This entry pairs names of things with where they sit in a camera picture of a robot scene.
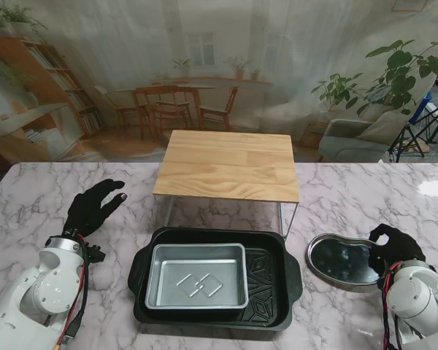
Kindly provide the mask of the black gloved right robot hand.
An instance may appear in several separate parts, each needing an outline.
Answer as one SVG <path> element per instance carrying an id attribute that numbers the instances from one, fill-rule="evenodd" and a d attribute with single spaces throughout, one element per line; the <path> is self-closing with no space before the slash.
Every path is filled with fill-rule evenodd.
<path id="1" fill-rule="evenodd" d="M 370 232 L 369 240 L 372 245 L 368 265 L 379 276 L 379 290 L 383 289 L 386 271 L 393 264 L 416 260 L 418 264 L 426 265 L 426 257 L 416 240 L 397 228 L 380 224 Z"/>

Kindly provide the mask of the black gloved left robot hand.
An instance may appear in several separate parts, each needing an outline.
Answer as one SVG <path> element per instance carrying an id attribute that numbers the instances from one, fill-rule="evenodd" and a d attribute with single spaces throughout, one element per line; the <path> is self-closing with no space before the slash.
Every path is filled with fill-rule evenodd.
<path id="1" fill-rule="evenodd" d="M 105 179 L 74 198 L 68 210 L 63 233 L 87 237 L 96 232 L 104 221 L 127 199 L 127 194 L 118 193 L 110 202 L 102 201 L 113 191 L 124 187 L 125 182 Z"/>

